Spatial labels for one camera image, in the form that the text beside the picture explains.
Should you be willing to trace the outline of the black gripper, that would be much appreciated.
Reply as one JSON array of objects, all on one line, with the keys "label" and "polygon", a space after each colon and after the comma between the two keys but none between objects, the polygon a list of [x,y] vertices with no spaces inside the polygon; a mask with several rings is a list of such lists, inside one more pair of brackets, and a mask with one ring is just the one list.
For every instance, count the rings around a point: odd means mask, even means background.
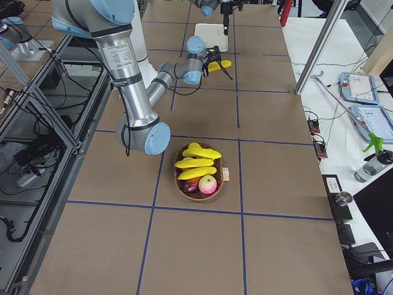
[{"label": "black gripper", "polygon": [[203,67],[202,67],[202,73],[204,76],[209,76],[209,68],[208,68],[209,64],[208,63],[204,63]]},{"label": "black gripper", "polygon": [[229,16],[232,14],[232,1],[221,0],[220,13],[223,15],[224,34],[228,34]]}]

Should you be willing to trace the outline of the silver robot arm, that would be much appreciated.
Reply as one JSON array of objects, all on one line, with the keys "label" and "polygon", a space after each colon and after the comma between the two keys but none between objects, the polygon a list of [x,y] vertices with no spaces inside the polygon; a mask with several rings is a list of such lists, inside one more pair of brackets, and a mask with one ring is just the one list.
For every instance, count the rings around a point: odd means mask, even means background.
[{"label": "silver robot arm", "polygon": [[219,7],[220,13],[223,15],[224,35],[228,35],[229,16],[233,13],[233,1],[221,0],[189,0],[191,4],[199,8],[200,12],[209,18],[213,15],[214,11]]},{"label": "silver robot arm", "polygon": [[174,81],[200,83],[206,47],[199,36],[190,37],[186,61],[162,64],[157,76],[145,86],[131,40],[131,22],[138,13],[134,1],[53,1],[52,25],[68,35],[96,42],[125,108],[116,131],[119,143],[156,155],[167,148],[171,130],[154,106]]}]

